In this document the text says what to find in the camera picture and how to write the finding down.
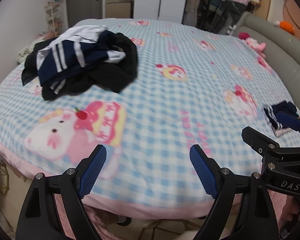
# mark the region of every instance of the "bed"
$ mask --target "bed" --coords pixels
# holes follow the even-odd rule
[[[138,77],[120,94],[93,86],[47,102],[37,79],[22,86],[24,66],[17,66],[0,85],[0,155],[25,176],[61,174],[101,143],[107,160],[85,204],[140,219],[193,218],[209,212],[212,198],[191,165],[191,145],[242,175],[261,168],[260,156],[241,139],[244,127],[281,146],[300,146],[297,132],[275,138],[261,110],[283,100],[300,109],[300,41],[271,23],[245,13],[234,35],[245,31],[266,42],[272,69],[236,37],[177,23],[79,25],[106,25],[132,39]],[[49,137],[53,129],[58,140]]]

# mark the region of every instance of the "cabinet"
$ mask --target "cabinet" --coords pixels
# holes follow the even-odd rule
[[[130,18],[131,2],[129,0],[105,0],[106,18]]]
[[[182,23],[209,30],[220,0],[186,0]]]
[[[181,23],[185,3],[186,0],[161,0],[158,20]]]

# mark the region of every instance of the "floor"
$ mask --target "floor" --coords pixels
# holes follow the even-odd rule
[[[6,196],[0,195],[0,210],[2,211],[3,215],[7,219],[8,223],[11,227],[16,230],[18,224],[18,218],[21,211],[21,207],[26,197],[26,193],[30,187],[32,182],[31,179],[26,177],[18,178],[9,168],[9,176],[10,176],[10,189]],[[201,225],[203,220],[189,219],[191,222]],[[232,225],[234,223],[235,216],[230,216],[228,219],[228,223],[226,228],[231,230]],[[127,227],[122,227],[116,224],[109,225],[108,229],[110,232],[115,234],[118,237],[122,237],[128,240],[137,240],[142,227],[146,223],[151,223],[153,220],[138,220],[133,219],[132,223]],[[166,230],[183,233],[185,230],[184,225],[178,221],[163,221],[162,224],[159,226],[160,228],[164,228]],[[152,229],[146,230],[141,238],[141,240],[150,240],[152,235]],[[161,230],[156,230],[154,234],[154,239],[174,239],[176,234],[164,232]]]
[[[15,232],[13,228],[11,228],[11,226],[8,224],[7,220],[5,219],[1,211],[0,211],[0,226],[3,229],[3,231],[5,231],[10,236],[10,238],[12,239],[15,238]]]

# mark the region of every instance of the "metal screw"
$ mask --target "metal screw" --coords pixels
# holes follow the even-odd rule
[[[260,179],[261,178],[261,174],[258,172],[253,173],[253,177],[255,177],[256,179]]]
[[[275,169],[274,163],[269,163],[268,168],[271,169],[271,170],[274,170]]]
[[[42,173],[38,173],[36,174],[35,178],[36,179],[41,179],[43,177],[43,174]]]
[[[230,170],[228,168],[222,168],[221,173],[224,174],[224,175],[227,175],[227,174],[230,173]]]
[[[72,174],[74,174],[75,173],[75,169],[74,168],[69,168],[69,169],[67,169],[67,174],[68,175],[72,175]]]

